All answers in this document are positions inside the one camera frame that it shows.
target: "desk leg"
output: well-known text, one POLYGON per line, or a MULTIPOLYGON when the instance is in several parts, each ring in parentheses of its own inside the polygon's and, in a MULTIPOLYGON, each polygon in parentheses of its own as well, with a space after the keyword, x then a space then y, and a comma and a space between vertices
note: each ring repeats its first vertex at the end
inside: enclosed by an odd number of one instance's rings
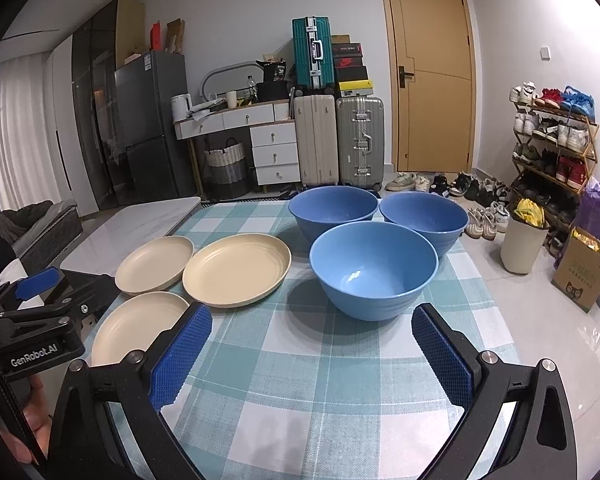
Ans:
POLYGON ((189 145, 189 156, 191 157, 191 165, 193 166, 193 178, 196 180, 196 185, 200 190, 200 198, 206 200, 205 188, 202 187, 202 177, 200 175, 200 168, 198 167, 196 149, 193 146, 193 139, 187 139, 187 144, 189 145))

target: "gray refrigerator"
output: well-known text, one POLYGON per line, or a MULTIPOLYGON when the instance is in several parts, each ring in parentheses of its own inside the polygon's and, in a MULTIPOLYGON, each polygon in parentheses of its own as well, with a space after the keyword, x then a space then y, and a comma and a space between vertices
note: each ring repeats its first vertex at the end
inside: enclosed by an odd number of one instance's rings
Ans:
POLYGON ((187 93, 184 56, 161 50, 116 70, 118 113, 142 202, 198 194, 186 141, 177 140, 171 98, 187 93))

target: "bowl rim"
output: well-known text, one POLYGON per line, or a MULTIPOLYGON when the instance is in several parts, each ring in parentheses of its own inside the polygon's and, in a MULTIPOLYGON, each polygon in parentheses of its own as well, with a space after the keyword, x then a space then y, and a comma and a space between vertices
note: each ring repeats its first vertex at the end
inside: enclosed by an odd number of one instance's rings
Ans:
POLYGON ((309 265, 311 265, 311 270, 314 272, 314 274, 317 276, 317 278, 323 282, 326 283, 327 285, 329 285, 331 288, 335 288, 336 290, 338 290, 339 292, 342 292, 343 294, 349 294, 350 296, 355 296, 356 298, 362 298, 363 300, 396 300, 398 298, 402 298, 403 296, 408 296, 410 294, 413 294, 414 292, 420 291, 422 290, 424 287, 426 287, 427 285, 429 285, 429 283, 431 282, 431 280, 433 280, 433 278, 436 277, 436 274, 438 273, 438 268, 440 266, 440 259, 438 257, 438 253, 436 252, 436 249, 433 247, 432 243, 429 242, 429 240, 427 240, 424 236, 422 236, 419 232, 414 231, 413 229, 409 229, 408 227, 405 227, 403 225, 400 224, 393 224, 393 223, 389 223, 389 222, 375 222, 373 220, 364 220, 364 221, 360 221, 360 222, 355 222, 355 223, 346 223, 346 224, 341 224, 338 225, 332 229, 329 229, 328 231, 322 233, 320 236, 318 236, 315 240, 315 242, 313 243, 313 245, 311 246, 311 249, 309 250, 309 265), (328 233, 331 233, 337 229, 350 229, 351 227, 349 226, 360 226, 360 225, 364 225, 367 223, 371 223, 371 224, 378 224, 378 225, 387 225, 387 226, 395 226, 397 228, 400 229, 407 229, 407 231, 410 231, 412 234, 416 235, 417 237, 421 238, 431 249, 431 252, 433 253, 433 255, 436 258, 436 267, 433 269, 433 272, 431 273, 431 275, 427 278, 427 281, 425 281, 423 284, 417 286, 416 288, 413 288, 411 290, 407 290, 406 292, 401 292, 400 294, 395 294, 394 296, 383 296, 382 298, 372 298, 369 296, 359 296, 357 294, 351 294, 350 292, 347 292, 346 290, 342 290, 341 287, 337 286, 337 285, 333 285, 333 283, 331 283, 329 280, 325 280, 320 274, 318 274, 315 269, 314 269, 314 250, 316 247, 316 244, 318 243, 318 241, 320 240, 320 238, 322 238, 323 236, 327 235, 328 233))
MULTIPOLYGON (((388 217, 388 216, 385 214, 385 212, 384 212, 384 211, 382 211, 382 204, 384 203, 384 201, 385 201, 385 200, 392 200, 392 197, 394 197, 394 196, 398 196, 398 195, 400 195, 400 194, 402 194, 402 193, 411 193, 411 192, 413 192, 413 193, 419 193, 419 194, 423 194, 423 192, 421 192, 421 191, 407 190, 407 191, 401 191, 401 192, 395 193, 395 194, 393 194, 393 195, 389 195, 389 196, 388 196, 388 197, 386 197, 386 198, 383 198, 383 199, 381 200, 381 202, 380 202, 379 206, 378 206, 378 207, 379 207, 379 209, 380 209, 380 213, 382 214, 382 216, 383 216, 385 219, 387 219, 389 222, 392 222, 392 223, 394 223, 394 224, 396 224, 396 225, 399 225, 399 226, 401 226, 401 227, 407 227, 406 225, 402 225, 402 224, 400 224, 400 223, 396 222, 395 220, 392 220, 391 218, 389 218, 389 217, 388 217)), ((467 212, 464 210, 464 207, 462 207, 462 206, 461 206, 459 203, 456 203, 456 202, 454 202, 453 200, 451 200, 451 199, 450 199, 450 198, 448 198, 448 197, 445 197, 445 196, 440 196, 440 195, 438 195, 437 193, 426 193, 426 195, 427 195, 427 196, 436 196, 436 197, 438 197, 438 198, 433 198, 433 199, 426 198, 425 200, 434 200, 434 201, 435 201, 435 200, 446 200, 447 202, 451 202, 451 203, 452 203, 454 206, 456 206, 457 208, 460 208, 460 209, 462 210, 462 212, 464 212, 464 214, 465 214, 465 216, 466 216, 466 222, 465 222, 465 224, 464 224, 462 227, 459 227, 458 229, 452 229, 451 231, 426 231, 426 230, 424 230, 424 229, 417 229, 417 230, 416 230, 416 229, 414 229, 414 228, 412 228, 412 227, 407 227, 407 229, 411 229, 411 230, 413 230, 413 231, 416 231, 417 233, 426 233, 426 234, 428 234, 428 235, 450 235, 450 234, 459 233, 459 232, 462 232, 462 231, 464 231, 464 228, 465 228, 465 227, 467 227, 467 226, 469 225, 469 215, 468 215, 468 213, 467 213, 467 212)))
POLYGON ((376 212, 378 211, 378 208, 379 208, 379 207, 380 207, 380 201, 379 201, 379 200, 378 200, 378 199, 377 199, 377 198, 374 196, 374 194, 373 194, 373 193, 371 193, 371 192, 367 191, 366 189, 362 189, 362 188, 360 188, 360 187, 354 187, 354 186, 339 186, 339 185, 334 185, 334 186, 320 186, 320 187, 312 187, 311 189, 307 189, 307 190, 305 190, 305 191, 301 191, 300 193, 298 193, 298 194, 297 194, 295 197, 293 197, 293 198, 292 198, 292 199, 289 201, 289 205, 288 205, 289 212, 290 212, 290 213, 291 213, 293 216, 295 216, 296 218, 299 218, 299 219, 301 219, 301 220, 304 220, 305 222, 312 222, 312 223, 314 223, 314 224, 323 224, 323 225, 334 225, 334 224, 336 224, 336 225, 342 225, 342 224, 344 224, 344 223, 350 223, 350 222, 359 222, 359 221, 361 221, 361 220, 365 219, 366 217, 368 217, 369 215, 375 215, 375 214, 376 214, 376 212), (325 222, 325 221, 322 221, 322 220, 313 220, 313 219, 311 219, 311 218, 306 218, 305 216, 299 215, 299 214, 297 214, 297 213, 295 213, 295 212, 293 211, 293 208, 292 208, 292 207, 293 207, 294 200, 295 200, 296 198, 298 198, 299 196, 301 196, 302 194, 304 194, 304 193, 312 193, 312 192, 316 192, 316 191, 318 191, 318 190, 320 190, 320 189, 329 189, 329 188, 332 188, 332 187, 341 187, 341 188, 355 189, 355 190, 356 190, 356 191, 355 191, 356 193, 357 193, 357 192, 364 192, 364 193, 367 193, 368 195, 370 195, 371 197, 373 197, 373 199, 376 201, 376 208, 375 208, 375 209, 374 209, 372 212, 370 212, 370 213, 368 213, 368 214, 366 214, 366 215, 362 215, 362 216, 359 216, 359 217, 357 217, 357 218, 352 218, 352 219, 350 219, 350 220, 342 220, 342 221, 338 221, 338 222, 325 222))

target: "door frame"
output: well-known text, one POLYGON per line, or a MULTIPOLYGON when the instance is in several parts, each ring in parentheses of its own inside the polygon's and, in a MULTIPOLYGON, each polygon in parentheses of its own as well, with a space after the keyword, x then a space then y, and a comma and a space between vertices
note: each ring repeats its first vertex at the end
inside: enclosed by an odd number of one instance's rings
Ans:
MULTIPOLYGON (((469 159, 465 171, 471 171, 474 165, 474 142, 475 142, 475 115, 476 115, 476 75, 475 75, 475 49, 474 49, 474 31, 471 26, 471 14, 469 13, 469 3, 464 1, 464 16, 466 19, 467 33, 469 34, 469 54, 471 57, 471 130, 469 132, 469 159)), ((398 63, 395 51, 395 31, 394 17, 391 11, 391 1, 382 0, 384 3, 384 18, 386 20, 386 35, 389 43, 389 70, 391 73, 391 162, 394 165, 394 171, 398 171, 398 131, 399 131, 399 109, 398 109, 398 63)))

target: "laundry basket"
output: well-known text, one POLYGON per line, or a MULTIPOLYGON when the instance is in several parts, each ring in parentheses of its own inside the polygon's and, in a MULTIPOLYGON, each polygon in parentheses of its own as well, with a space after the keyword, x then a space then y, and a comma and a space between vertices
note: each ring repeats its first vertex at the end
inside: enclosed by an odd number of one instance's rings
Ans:
POLYGON ((546 221, 542 227, 533 227, 512 213, 500 248, 505 269, 515 274, 530 273, 548 230, 546 221))
POLYGON ((205 156, 211 172, 212 195, 220 200, 230 200, 249 192, 247 160, 242 142, 221 150, 205 151, 205 156))

